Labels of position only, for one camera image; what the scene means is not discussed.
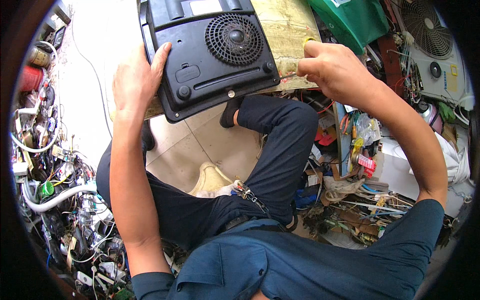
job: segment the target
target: dark pants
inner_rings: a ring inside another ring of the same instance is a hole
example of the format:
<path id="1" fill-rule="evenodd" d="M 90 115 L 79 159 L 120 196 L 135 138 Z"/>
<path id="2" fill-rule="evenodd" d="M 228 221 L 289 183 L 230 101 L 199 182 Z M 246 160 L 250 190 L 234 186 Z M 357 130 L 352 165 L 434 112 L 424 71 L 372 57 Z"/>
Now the dark pants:
<path id="1" fill-rule="evenodd" d="M 247 96 L 237 121 L 242 127 L 268 134 L 262 155 L 245 184 L 265 204 L 273 219 L 287 225 L 292 221 L 290 203 L 317 131 L 317 113 L 295 100 Z M 100 160 L 96 177 L 98 193 L 108 203 L 110 152 L 111 143 Z M 240 215 L 267 217 L 254 203 L 239 196 L 197 198 L 161 182 L 149 172 L 147 177 L 161 237 L 186 250 L 218 234 L 226 223 Z"/>

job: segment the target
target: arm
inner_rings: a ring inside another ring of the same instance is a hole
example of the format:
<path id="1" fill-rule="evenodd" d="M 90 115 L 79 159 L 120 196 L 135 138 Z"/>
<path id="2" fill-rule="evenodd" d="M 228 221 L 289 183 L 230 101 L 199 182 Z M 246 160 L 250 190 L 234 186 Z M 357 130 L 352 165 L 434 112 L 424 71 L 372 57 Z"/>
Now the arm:
<path id="1" fill-rule="evenodd" d="M 160 85 L 170 48 L 171 43 L 160 46 L 150 66 L 142 43 L 119 65 L 112 84 L 117 113 L 113 122 L 110 198 L 132 276 L 170 272 L 163 255 L 140 138 L 144 115 Z"/>
<path id="2" fill-rule="evenodd" d="M 297 75 L 307 75 L 327 97 L 380 120 L 396 138 L 412 167 L 420 188 L 417 202 L 435 199 L 445 209 L 448 177 L 435 134 L 410 105 L 374 78 L 350 49 L 309 41 Z"/>

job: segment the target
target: green plastic cup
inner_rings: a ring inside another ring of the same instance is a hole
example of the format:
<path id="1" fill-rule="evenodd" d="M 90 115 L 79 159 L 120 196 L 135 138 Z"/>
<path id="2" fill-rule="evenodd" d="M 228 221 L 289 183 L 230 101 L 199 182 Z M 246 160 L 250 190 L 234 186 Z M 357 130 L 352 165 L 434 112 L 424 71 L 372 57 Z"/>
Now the green plastic cup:
<path id="1" fill-rule="evenodd" d="M 47 197 L 53 194 L 53 184 L 50 181 L 46 181 L 40 187 L 40 195 L 43 197 Z"/>

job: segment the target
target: black shoe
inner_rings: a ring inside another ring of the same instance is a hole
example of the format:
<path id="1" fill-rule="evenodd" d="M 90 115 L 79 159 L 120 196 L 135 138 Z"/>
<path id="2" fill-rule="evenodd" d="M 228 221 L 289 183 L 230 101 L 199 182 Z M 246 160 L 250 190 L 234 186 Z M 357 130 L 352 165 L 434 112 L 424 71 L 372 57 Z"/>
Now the black shoe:
<path id="1" fill-rule="evenodd" d="M 220 117 L 220 125 L 222 125 L 223 128 L 230 128 L 235 125 L 233 123 L 233 115 L 235 115 L 235 112 L 240 108 L 242 101 L 243 97 L 239 97 L 227 102 L 227 107 L 225 107 L 222 117 Z"/>
<path id="2" fill-rule="evenodd" d="M 147 151 L 155 148 L 155 139 L 153 138 L 152 131 L 150 130 L 150 120 L 144 121 L 142 126 L 142 142 L 144 143 Z"/>

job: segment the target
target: hand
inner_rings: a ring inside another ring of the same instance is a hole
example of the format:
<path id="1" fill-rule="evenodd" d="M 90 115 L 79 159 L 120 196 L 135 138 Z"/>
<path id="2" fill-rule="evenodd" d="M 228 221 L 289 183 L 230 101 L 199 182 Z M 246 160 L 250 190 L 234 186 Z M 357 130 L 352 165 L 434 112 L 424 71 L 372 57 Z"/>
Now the hand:
<path id="1" fill-rule="evenodd" d="M 297 76 L 307 75 L 325 96 L 356 108 L 364 108 L 380 90 L 381 82 L 353 54 L 340 44 L 308 41 L 305 58 L 298 64 Z"/>
<path id="2" fill-rule="evenodd" d="M 120 63 L 113 78 L 112 90 L 117 106 L 117 115 L 143 117 L 160 86 L 163 67 L 172 44 L 161 45 L 150 66 L 145 58 L 144 44 L 141 43 L 126 61 Z"/>

